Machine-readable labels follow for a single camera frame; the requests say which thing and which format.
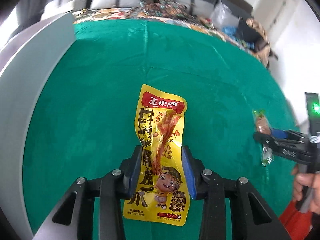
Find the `yellow chicken feet packet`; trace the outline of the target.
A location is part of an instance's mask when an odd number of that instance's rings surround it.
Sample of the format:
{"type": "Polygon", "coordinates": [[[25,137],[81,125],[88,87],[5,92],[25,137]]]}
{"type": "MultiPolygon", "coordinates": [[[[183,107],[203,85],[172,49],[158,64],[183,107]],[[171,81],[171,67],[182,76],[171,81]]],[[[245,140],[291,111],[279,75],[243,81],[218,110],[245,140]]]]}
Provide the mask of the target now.
{"type": "Polygon", "coordinates": [[[185,224],[190,206],[182,167],[186,110],[182,97],[142,85],[135,117],[142,160],[135,194],[124,203],[125,218],[185,224]]]}

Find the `black clothing pile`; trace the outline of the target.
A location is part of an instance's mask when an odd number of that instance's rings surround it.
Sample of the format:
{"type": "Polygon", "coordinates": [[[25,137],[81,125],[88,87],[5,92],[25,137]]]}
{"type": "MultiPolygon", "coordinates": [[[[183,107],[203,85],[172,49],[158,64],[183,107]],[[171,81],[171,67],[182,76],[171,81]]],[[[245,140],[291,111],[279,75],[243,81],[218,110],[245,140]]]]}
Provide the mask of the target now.
{"type": "Polygon", "coordinates": [[[239,18],[239,25],[235,33],[238,39],[252,43],[256,43],[262,39],[262,36],[253,27],[248,25],[253,20],[254,18],[239,18]]]}

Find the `blue plastic bag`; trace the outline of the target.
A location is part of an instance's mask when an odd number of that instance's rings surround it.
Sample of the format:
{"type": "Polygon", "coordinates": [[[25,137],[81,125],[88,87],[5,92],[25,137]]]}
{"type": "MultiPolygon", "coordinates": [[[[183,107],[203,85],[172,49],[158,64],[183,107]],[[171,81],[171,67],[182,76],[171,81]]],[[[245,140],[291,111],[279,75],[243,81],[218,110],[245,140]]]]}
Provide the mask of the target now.
{"type": "Polygon", "coordinates": [[[243,47],[253,50],[255,48],[254,43],[253,42],[246,42],[240,38],[238,38],[236,36],[236,31],[238,30],[237,27],[234,26],[225,26],[221,29],[221,31],[226,34],[227,36],[229,36],[231,39],[233,39],[234,41],[238,42],[239,44],[241,44],[243,47]]]}

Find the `clear plastic bag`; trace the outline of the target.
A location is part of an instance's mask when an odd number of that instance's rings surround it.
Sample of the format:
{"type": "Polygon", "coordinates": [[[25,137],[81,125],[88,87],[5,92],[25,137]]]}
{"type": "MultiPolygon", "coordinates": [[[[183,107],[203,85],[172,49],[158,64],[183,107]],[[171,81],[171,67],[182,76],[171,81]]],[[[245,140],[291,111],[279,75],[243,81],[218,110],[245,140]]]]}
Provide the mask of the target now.
{"type": "Polygon", "coordinates": [[[239,25],[239,18],[232,14],[231,9],[222,0],[217,0],[210,20],[212,26],[219,30],[225,27],[237,28],[239,25]]]}

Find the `patterned folded blanket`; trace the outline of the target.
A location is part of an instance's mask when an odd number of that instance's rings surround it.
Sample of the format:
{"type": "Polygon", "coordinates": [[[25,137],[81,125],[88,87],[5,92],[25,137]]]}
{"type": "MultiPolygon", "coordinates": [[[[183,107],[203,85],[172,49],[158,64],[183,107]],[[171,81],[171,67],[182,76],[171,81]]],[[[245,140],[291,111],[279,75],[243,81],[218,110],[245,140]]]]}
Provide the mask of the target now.
{"type": "Polygon", "coordinates": [[[188,8],[175,0],[139,0],[139,9],[149,16],[193,21],[188,8]]]}

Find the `floral bed cover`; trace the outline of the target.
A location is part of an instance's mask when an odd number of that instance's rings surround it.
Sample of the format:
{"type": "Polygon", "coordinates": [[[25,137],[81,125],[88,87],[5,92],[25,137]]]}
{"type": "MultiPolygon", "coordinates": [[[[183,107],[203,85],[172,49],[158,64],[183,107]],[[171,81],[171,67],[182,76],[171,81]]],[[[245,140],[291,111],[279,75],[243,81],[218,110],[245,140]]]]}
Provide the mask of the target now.
{"type": "Polygon", "coordinates": [[[145,14],[144,12],[133,12],[129,8],[113,8],[113,9],[99,9],[99,10],[89,10],[83,9],[80,11],[75,11],[72,13],[74,16],[74,23],[82,23],[87,21],[103,21],[103,20],[146,20],[146,21],[154,21],[154,22],[162,22],[166,24],[176,25],[180,27],[185,27],[188,29],[192,29],[194,31],[198,31],[199,33],[203,33],[209,36],[217,37],[224,42],[228,42],[239,49],[247,52],[249,55],[252,55],[256,59],[258,59],[264,67],[268,66],[268,55],[270,52],[270,46],[267,45],[266,49],[262,49],[260,52],[254,52],[253,49],[249,48],[249,43],[236,40],[231,36],[225,34],[224,32],[214,29],[212,27],[206,27],[200,23],[194,23],[186,20],[176,20],[172,18],[165,17],[157,17],[150,16],[145,14]]]}

